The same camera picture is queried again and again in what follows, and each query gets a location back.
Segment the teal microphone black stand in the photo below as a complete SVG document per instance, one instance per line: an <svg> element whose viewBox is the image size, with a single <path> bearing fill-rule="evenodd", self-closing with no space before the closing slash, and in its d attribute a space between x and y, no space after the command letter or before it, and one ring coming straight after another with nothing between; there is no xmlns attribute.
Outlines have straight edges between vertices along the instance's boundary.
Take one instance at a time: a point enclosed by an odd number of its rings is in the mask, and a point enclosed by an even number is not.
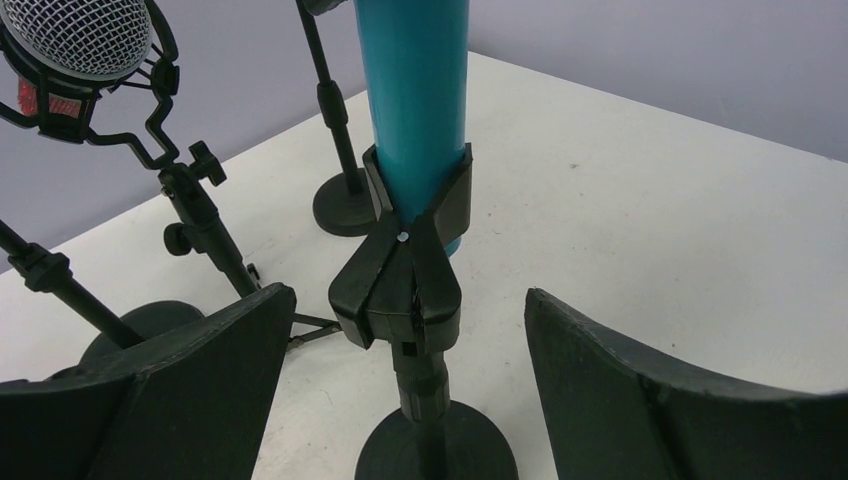
<svg viewBox="0 0 848 480"><path fill-rule="evenodd" d="M472 150L410 224L395 209L376 149L363 156L377 223L331 282L347 339L391 347L400 407L366 440L357 479L515 479L508 441L480 411L450 397L444 359L459 338L462 290L447 246L469 228Z"/></svg>

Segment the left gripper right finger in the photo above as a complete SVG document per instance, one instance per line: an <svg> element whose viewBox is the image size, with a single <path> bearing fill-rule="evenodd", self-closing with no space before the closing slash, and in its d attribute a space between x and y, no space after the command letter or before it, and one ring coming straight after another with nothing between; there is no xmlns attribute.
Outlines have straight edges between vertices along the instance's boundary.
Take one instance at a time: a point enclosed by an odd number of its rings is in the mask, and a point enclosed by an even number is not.
<svg viewBox="0 0 848 480"><path fill-rule="evenodd" d="M843 479L847 396L716 373L532 288L525 327L562 479Z"/></svg>

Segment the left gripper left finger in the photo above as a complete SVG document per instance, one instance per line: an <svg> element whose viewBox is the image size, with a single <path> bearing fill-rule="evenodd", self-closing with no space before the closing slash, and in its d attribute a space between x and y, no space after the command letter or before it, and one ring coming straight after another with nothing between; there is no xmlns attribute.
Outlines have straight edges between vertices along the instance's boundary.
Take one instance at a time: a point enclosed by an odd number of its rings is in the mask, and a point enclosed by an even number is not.
<svg viewBox="0 0 848 480"><path fill-rule="evenodd" d="M296 308L274 283L42 381L1 386L5 479L248 479Z"/></svg>

